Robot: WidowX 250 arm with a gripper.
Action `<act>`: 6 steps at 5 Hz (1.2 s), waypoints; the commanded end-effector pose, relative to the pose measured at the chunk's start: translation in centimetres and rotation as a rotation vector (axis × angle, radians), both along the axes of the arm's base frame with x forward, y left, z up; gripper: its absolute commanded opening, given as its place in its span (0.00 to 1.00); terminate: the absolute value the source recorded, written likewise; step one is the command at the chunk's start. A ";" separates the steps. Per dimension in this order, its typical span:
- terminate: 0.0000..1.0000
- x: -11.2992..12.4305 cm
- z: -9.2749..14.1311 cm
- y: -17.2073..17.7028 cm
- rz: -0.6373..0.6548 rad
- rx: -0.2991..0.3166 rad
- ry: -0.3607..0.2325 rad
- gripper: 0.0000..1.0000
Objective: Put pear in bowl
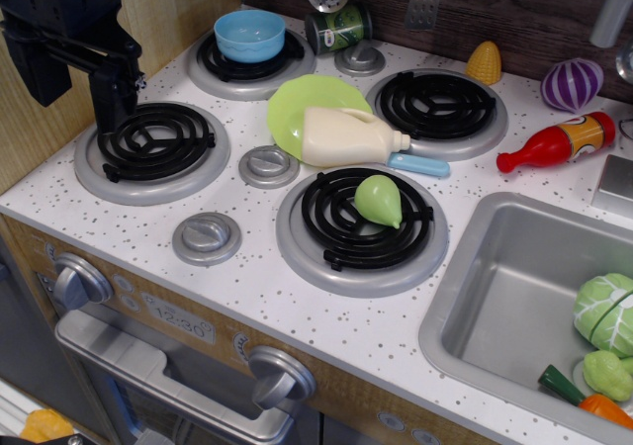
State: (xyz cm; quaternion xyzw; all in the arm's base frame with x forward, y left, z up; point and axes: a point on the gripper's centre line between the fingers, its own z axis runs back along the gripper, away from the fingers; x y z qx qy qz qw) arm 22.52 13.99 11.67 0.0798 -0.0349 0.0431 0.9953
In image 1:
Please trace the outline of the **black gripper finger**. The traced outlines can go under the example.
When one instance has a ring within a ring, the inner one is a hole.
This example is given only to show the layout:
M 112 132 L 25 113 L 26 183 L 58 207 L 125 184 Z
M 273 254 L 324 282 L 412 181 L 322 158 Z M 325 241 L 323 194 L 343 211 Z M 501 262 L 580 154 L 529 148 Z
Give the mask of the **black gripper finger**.
M 136 112 L 143 74 L 133 79 L 120 66 L 101 66 L 89 75 L 89 87 L 100 134 L 112 134 Z

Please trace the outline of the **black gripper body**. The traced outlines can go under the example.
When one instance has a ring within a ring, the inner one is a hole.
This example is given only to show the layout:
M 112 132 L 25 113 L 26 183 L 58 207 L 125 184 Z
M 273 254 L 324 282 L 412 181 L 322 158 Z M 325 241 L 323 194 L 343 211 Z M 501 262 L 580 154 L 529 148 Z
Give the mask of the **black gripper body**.
M 88 74 L 114 64 L 113 103 L 137 104 L 140 45 L 118 22 L 122 0 L 1 0 L 1 27 L 31 94 L 47 107 L 70 87 L 72 65 Z

